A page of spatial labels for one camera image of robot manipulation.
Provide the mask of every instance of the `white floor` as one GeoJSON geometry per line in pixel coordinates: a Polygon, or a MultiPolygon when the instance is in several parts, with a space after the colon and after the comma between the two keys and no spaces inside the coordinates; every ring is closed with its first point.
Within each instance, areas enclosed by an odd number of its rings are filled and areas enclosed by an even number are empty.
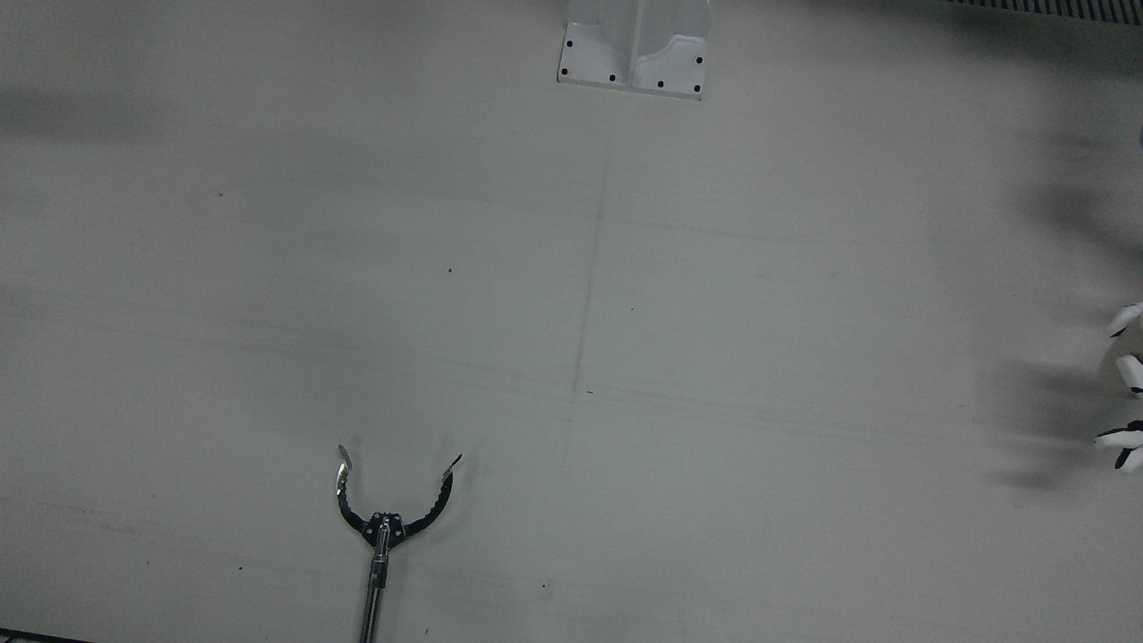
{"type": "Polygon", "coordinates": [[[97,642],[1135,642],[1092,437],[1143,30],[716,1],[0,5],[0,626],[97,642]]]}

